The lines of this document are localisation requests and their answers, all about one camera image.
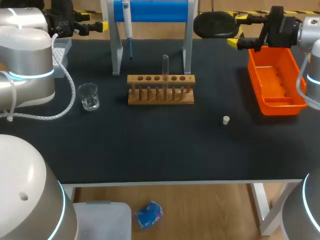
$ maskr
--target small glass beaker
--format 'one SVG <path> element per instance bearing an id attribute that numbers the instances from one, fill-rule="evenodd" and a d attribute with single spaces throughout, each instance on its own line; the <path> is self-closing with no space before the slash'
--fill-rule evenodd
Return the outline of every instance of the small glass beaker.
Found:
<path id="1" fill-rule="evenodd" d="M 78 95 L 85 110 L 94 111 L 99 108 L 98 87 L 94 83 L 89 82 L 79 86 Z"/>

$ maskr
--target blue pipette holder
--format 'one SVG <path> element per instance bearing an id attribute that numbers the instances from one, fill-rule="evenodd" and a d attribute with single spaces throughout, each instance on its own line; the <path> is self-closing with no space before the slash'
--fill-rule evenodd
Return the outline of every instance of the blue pipette holder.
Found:
<path id="1" fill-rule="evenodd" d="M 121 0 L 101 0 L 103 20 L 109 22 L 112 73 L 120 74 L 123 46 L 118 23 L 124 22 Z M 184 74 L 191 74 L 195 0 L 131 0 L 131 21 L 140 23 L 185 23 L 182 46 Z"/>

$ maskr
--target white bottle cap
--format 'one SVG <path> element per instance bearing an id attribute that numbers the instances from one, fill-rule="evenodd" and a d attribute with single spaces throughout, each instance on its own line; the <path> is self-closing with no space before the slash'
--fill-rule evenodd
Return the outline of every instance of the white bottle cap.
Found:
<path id="1" fill-rule="evenodd" d="M 230 121 L 230 117 L 229 116 L 224 116 L 223 117 L 223 124 L 224 125 L 227 125 L 229 123 L 229 121 Z"/>

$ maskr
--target pipette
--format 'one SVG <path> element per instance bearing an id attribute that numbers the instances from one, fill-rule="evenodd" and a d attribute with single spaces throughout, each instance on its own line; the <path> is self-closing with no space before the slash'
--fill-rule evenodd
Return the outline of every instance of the pipette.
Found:
<path id="1" fill-rule="evenodd" d="M 125 36 L 128 40 L 130 59 L 132 60 L 132 22 L 130 0 L 122 0 Z"/>

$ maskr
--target white cable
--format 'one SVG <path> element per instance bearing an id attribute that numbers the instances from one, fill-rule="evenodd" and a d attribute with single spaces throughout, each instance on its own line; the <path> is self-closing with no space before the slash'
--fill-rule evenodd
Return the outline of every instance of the white cable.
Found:
<path id="1" fill-rule="evenodd" d="M 12 79 L 12 77 L 10 76 L 9 73 L 7 73 L 6 71 L 0 71 L 0 73 L 3 73 L 6 78 L 8 79 L 10 85 L 11 85 L 11 90 L 12 90 L 12 105 L 11 105 L 11 110 L 10 112 L 8 113 L 7 110 L 5 110 L 5 112 L 7 113 L 7 120 L 9 122 L 12 122 L 14 120 L 13 118 L 13 113 L 14 113 L 14 110 L 16 108 L 16 104 L 17 104 L 17 89 L 16 89 L 16 86 L 15 86 L 15 83 Z"/>
<path id="2" fill-rule="evenodd" d="M 302 75 L 304 74 L 304 71 L 305 71 L 305 69 L 306 69 L 306 66 L 307 66 L 307 63 L 308 63 L 308 60 L 309 60 L 310 55 L 311 55 L 311 53 L 308 53 L 308 54 L 305 55 L 303 64 L 302 64 L 301 69 L 300 69 L 300 72 L 299 72 L 299 75 L 298 75 L 298 77 L 297 77 L 297 79 L 296 79 L 295 88 L 296 88 L 297 92 L 300 94 L 300 96 L 303 97 L 303 98 L 306 100 L 306 102 L 309 102 L 309 103 L 315 105 L 315 106 L 318 108 L 318 110 L 320 110 L 320 102 L 318 102 L 318 101 L 316 101 L 316 100 L 314 100 L 314 99 L 306 96 L 306 95 L 302 92 L 302 90 L 301 90 L 301 88 L 300 88 L 301 78 L 302 78 Z"/>
<path id="3" fill-rule="evenodd" d="M 62 65 L 62 63 L 59 61 L 56 51 L 55 51 L 55 41 L 58 37 L 58 34 L 54 34 L 52 36 L 51 39 L 51 48 L 52 48 L 52 55 L 53 58 L 55 59 L 55 61 L 57 62 L 57 64 L 60 66 L 61 70 L 64 72 L 66 78 L 68 79 L 69 83 L 70 83 L 70 87 L 71 87 L 71 100 L 69 105 L 66 107 L 66 109 L 64 111 L 62 111 L 61 113 L 54 115 L 54 116 L 37 116 L 37 115 L 31 115 L 31 114 L 25 114 L 25 113 L 18 113 L 18 112 L 14 112 L 12 113 L 13 117 L 20 117 L 20 118 L 27 118 L 27 119 L 36 119 L 36 120 L 44 120 L 44 121 L 48 121 L 48 120 L 55 120 L 55 119 L 59 119 L 62 116 L 66 115 L 67 112 L 70 111 L 70 109 L 72 108 L 72 106 L 74 105 L 75 99 L 76 99 L 76 87 L 74 84 L 74 81 L 72 80 L 72 77 L 70 76 L 70 74 L 68 73 L 67 69 Z M 0 118 L 4 118 L 4 117 L 8 117 L 10 113 L 1 113 L 0 114 Z"/>

